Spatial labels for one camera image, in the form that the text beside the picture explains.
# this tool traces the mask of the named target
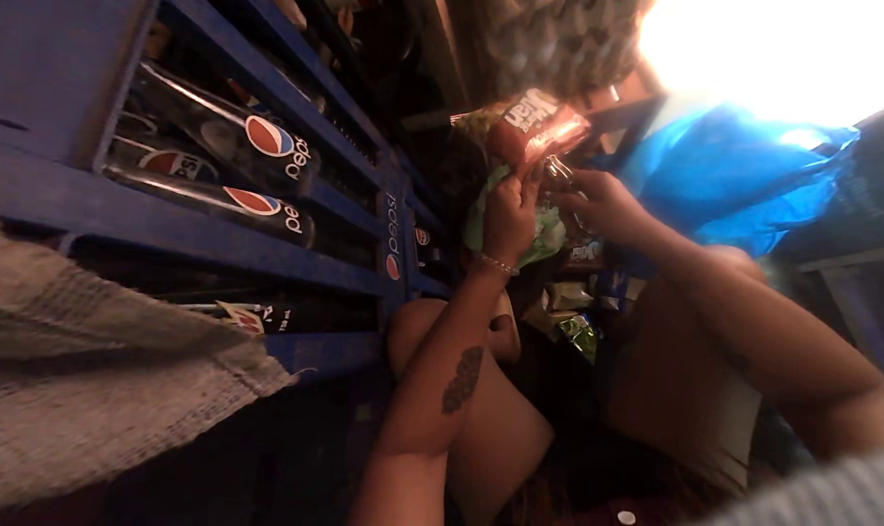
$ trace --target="green plastic bag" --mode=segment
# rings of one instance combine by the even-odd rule
[[[464,226],[464,244],[473,252],[480,252],[484,243],[484,206],[488,192],[510,173],[510,167],[503,166],[491,172],[488,182],[481,190],[481,195],[474,206],[468,211],[468,220]],[[565,242],[565,225],[559,218],[559,209],[536,207],[536,237],[533,245],[519,258],[517,268],[546,259],[559,252]]]

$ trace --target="burlap sack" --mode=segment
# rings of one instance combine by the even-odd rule
[[[295,380],[248,334],[0,233],[0,507],[114,477]]]

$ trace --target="beaded bracelet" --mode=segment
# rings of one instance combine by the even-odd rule
[[[505,265],[504,263],[501,263],[500,261],[494,259],[494,257],[485,256],[482,252],[478,252],[478,259],[487,263],[488,265],[491,265],[495,269],[505,271],[506,273],[510,274],[511,276],[519,276],[518,269],[514,269],[513,267],[511,267],[509,265]]]

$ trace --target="leg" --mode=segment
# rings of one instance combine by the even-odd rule
[[[743,251],[710,250],[763,280]],[[760,393],[729,365],[717,339],[664,280],[646,287],[635,315],[637,335],[615,372],[608,424],[715,484],[745,488]]]
[[[394,315],[388,335],[390,366],[397,377],[446,303],[418,300]],[[510,384],[495,354],[513,349],[513,323],[501,317],[488,333],[478,387],[464,429],[448,454],[448,487],[469,525],[487,524],[529,478],[553,442],[553,428]]]

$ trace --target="blue plastic bag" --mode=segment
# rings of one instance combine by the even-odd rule
[[[616,175],[659,220],[752,257],[822,215],[853,168],[854,128],[763,121],[732,104],[644,139]]]

